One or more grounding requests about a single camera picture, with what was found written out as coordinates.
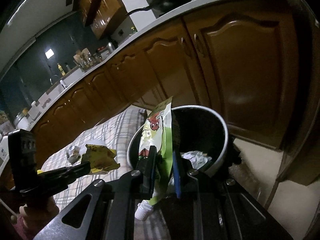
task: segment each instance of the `red cartoon face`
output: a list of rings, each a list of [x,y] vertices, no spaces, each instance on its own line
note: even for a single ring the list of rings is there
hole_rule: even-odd
[[[150,120],[150,128],[151,128],[153,131],[157,131],[157,130],[159,129],[159,120],[160,120],[160,118],[159,118],[159,119],[156,118],[158,114],[159,114],[159,113],[154,114],[154,115],[151,116],[150,119],[149,119],[149,120]]]

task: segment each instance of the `ceiling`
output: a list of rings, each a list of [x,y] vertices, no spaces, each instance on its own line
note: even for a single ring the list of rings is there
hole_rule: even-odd
[[[72,7],[66,0],[27,0],[0,33],[0,72],[27,41]]]

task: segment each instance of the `white cap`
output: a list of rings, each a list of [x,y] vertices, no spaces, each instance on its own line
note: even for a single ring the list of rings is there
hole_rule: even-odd
[[[134,217],[140,221],[146,221],[152,212],[153,206],[151,206],[147,200],[142,200],[142,202],[138,204]]]

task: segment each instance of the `yellow wrapper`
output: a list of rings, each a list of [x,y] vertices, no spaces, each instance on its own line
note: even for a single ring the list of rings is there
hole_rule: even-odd
[[[106,146],[86,144],[87,151],[82,155],[81,163],[90,162],[90,174],[108,174],[112,170],[120,167],[114,158],[117,156],[116,150],[110,150]]]

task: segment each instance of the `human hand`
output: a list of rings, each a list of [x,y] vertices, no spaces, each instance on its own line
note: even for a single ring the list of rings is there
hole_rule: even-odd
[[[53,197],[50,197],[44,206],[30,207],[25,204],[19,211],[24,227],[36,235],[59,213],[59,208]]]

